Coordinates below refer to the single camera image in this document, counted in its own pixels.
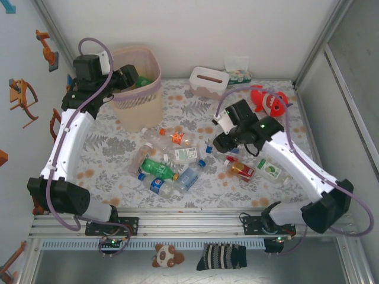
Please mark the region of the green soda bottle yellow cap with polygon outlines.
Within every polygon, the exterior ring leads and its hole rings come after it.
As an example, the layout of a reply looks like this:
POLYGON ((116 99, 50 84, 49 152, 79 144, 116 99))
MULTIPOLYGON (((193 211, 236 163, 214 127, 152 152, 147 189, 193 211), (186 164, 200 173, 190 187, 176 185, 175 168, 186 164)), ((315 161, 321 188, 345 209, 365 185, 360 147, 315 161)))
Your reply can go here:
POLYGON ((144 76, 139 76, 138 79, 136 80, 135 86, 136 88, 141 88, 147 85, 150 85, 153 81, 150 80, 149 78, 146 78, 144 76))

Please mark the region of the clear bottle blue cap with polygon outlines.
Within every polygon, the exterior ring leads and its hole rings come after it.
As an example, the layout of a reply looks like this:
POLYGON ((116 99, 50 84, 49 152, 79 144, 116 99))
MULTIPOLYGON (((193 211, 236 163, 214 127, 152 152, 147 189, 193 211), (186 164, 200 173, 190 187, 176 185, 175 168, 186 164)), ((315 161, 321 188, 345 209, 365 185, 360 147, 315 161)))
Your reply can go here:
POLYGON ((214 148, 212 146, 207 146, 205 152, 208 154, 211 154, 213 157, 215 157, 218 160, 225 160, 228 157, 231 157, 233 159, 241 158, 241 153, 240 153, 239 149, 232 149, 231 151, 221 153, 221 152, 217 151, 216 148, 214 148))

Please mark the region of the red gold label bottle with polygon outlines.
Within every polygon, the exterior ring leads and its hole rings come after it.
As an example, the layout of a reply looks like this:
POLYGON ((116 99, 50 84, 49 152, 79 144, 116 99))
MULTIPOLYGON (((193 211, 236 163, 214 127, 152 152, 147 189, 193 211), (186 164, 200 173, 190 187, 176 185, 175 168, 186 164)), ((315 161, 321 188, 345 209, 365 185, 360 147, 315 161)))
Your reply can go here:
POLYGON ((245 165, 244 163, 238 161, 237 158, 232 156, 227 156, 224 161, 224 167, 233 176, 238 177, 240 180, 249 183, 253 178, 255 170, 252 167, 245 165))

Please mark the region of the beige bin pink liner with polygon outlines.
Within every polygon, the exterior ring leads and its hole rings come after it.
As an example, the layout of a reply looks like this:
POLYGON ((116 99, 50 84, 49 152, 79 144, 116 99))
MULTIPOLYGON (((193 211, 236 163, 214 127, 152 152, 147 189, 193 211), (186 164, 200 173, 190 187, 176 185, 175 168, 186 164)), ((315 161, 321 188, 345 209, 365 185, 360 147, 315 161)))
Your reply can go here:
POLYGON ((157 126, 163 119, 162 77, 157 58, 150 48, 130 46, 113 52, 114 69, 130 64, 149 84, 114 92, 110 102, 125 130, 138 133, 142 128, 157 126))

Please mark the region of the lime label clear bottle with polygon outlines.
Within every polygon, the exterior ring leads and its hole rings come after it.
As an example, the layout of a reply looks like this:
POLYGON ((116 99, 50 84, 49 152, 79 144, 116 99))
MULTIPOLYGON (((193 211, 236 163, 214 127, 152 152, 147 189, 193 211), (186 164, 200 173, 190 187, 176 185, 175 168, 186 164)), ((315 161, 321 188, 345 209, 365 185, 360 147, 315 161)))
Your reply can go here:
POLYGON ((255 166, 256 172, 273 183, 276 187, 287 186, 292 177, 281 166, 267 159, 259 159, 255 166))

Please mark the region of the orange label bottle orange cap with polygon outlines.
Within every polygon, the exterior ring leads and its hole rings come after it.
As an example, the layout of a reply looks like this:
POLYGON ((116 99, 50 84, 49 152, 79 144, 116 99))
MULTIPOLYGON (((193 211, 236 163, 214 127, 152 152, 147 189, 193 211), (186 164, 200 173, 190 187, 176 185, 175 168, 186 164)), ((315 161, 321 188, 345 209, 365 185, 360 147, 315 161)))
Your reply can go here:
POLYGON ((179 146, 191 146, 193 142, 193 135, 187 132, 168 130, 167 128, 161 128, 159 134, 167 137, 172 143, 179 146))

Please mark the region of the crushed bottle light blue label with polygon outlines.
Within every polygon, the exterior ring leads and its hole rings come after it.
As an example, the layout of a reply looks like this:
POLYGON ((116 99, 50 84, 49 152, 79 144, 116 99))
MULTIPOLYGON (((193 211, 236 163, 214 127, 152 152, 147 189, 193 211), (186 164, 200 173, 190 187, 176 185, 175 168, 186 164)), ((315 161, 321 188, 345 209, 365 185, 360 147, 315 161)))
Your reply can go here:
POLYGON ((199 160, 197 162, 191 163, 179 178, 175 181, 175 187, 180 193, 186 193, 189 191, 191 186, 198 180, 202 175, 206 162, 204 160, 199 160))

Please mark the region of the crushed clear plastic bottle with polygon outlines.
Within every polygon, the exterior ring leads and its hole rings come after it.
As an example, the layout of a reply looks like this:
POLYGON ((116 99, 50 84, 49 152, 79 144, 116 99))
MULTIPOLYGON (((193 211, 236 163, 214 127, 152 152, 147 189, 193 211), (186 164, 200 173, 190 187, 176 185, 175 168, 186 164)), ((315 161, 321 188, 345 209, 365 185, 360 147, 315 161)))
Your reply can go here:
POLYGON ((160 135, 156 130, 144 127, 141 132, 143 137, 154 146, 163 147, 166 145, 165 137, 160 135))

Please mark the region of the green soda bottle orange cap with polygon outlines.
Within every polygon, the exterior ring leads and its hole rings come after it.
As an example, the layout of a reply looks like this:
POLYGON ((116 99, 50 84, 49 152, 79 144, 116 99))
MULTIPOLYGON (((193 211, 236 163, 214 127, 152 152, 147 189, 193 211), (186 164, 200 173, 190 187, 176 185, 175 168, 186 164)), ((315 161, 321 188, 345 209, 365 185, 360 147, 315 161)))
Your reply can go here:
POLYGON ((175 173, 169 166, 152 159, 145 159, 141 168, 143 171, 162 180, 177 180, 179 178, 179 174, 175 173))

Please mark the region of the pinkish bottle white cap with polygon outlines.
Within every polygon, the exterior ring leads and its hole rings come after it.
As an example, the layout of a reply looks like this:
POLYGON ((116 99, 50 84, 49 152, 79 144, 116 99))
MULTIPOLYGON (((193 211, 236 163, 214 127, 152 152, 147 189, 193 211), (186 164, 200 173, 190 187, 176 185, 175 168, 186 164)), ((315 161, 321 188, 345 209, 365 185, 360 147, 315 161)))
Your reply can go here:
POLYGON ((137 153, 131 159, 128 173, 131 175, 138 175, 140 173, 140 168, 146 158, 148 158, 153 150, 153 145, 146 142, 141 148, 138 149, 137 153))

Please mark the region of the pepsi bottle blue cap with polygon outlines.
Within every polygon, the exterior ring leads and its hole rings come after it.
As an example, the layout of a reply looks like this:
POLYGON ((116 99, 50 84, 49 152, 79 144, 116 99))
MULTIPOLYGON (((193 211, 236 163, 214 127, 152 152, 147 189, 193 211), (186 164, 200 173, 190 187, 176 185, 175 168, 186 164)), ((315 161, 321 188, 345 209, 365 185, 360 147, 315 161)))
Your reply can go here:
POLYGON ((147 190, 162 198, 170 198, 174 194, 174 188, 170 183, 153 175, 140 173, 138 175, 138 180, 142 182, 147 190))

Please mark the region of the red shark plush toy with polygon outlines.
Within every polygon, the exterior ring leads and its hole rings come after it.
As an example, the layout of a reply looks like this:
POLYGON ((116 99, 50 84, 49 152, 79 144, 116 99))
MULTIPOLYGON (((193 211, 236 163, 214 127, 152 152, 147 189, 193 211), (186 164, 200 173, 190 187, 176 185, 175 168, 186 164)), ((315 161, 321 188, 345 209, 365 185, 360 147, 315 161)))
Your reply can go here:
POLYGON ((255 112, 265 111, 269 116, 275 118, 285 114, 283 104, 275 96, 266 91, 252 90, 250 97, 256 106, 255 112))

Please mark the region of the green white label bottle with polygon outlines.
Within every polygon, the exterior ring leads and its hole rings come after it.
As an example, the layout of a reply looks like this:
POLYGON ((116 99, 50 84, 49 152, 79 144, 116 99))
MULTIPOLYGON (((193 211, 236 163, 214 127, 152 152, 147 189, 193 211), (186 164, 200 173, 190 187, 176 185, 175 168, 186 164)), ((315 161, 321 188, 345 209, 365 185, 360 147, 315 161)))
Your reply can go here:
POLYGON ((163 154, 165 163, 187 164, 193 163, 200 159, 200 152, 197 147, 180 147, 169 149, 163 154))

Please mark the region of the black white striped sock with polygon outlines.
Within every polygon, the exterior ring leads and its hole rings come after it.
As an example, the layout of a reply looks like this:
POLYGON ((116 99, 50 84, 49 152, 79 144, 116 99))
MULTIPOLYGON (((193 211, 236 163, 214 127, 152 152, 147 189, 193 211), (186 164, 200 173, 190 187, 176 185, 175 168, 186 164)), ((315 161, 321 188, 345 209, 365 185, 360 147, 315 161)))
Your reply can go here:
POLYGON ((238 244, 207 244, 197 264, 197 271, 241 269, 246 266, 245 246, 238 244))

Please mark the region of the aluminium window frame bar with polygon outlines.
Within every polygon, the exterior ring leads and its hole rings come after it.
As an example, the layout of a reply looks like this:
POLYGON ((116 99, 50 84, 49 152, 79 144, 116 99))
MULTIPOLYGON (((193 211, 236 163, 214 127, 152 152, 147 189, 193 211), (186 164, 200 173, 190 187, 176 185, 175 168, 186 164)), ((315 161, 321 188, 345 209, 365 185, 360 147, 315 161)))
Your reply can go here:
POLYGON ((343 78, 343 74, 338 67, 337 61, 332 54, 332 51, 328 44, 325 44, 324 47, 324 55, 328 62, 328 65, 333 73, 333 77, 340 89, 343 100, 346 104, 348 112, 351 116, 351 119, 354 123, 355 129, 358 133, 359 139, 364 147, 366 155, 370 161, 371 167, 375 173, 377 180, 379 180, 379 152, 375 147, 374 141, 369 134, 368 128, 365 125, 365 122, 359 112, 359 109, 354 102, 352 94, 346 84, 345 79, 343 78))

